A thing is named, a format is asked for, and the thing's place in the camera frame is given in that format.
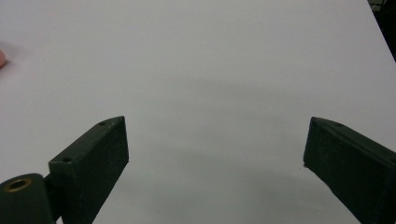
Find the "pink object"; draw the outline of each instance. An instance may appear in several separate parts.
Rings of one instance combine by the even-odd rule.
[[[6,55],[2,50],[0,50],[0,67],[6,64]]]

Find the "white table surface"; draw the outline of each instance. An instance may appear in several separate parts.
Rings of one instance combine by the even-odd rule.
[[[303,167],[310,118],[396,148],[396,66],[365,0],[1,1],[0,49],[1,181],[126,117],[96,224],[358,223]]]

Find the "gray background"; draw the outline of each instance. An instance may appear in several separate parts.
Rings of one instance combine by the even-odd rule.
[[[395,63],[364,0],[1,1],[0,179],[124,115],[95,223],[358,223],[303,167],[312,116],[396,148]]]

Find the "screw hole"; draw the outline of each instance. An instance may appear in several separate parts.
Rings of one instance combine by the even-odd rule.
[[[32,183],[32,180],[29,178],[25,178],[25,179],[18,179],[15,180],[11,183],[9,183],[6,187],[5,187],[5,191],[6,192],[15,192],[21,189],[26,188],[27,186],[29,186]]]
[[[72,160],[73,160],[73,158],[71,158],[71,157],[65,157],[62,159],[62,161],[64,161],[64,162],[71,162]]]

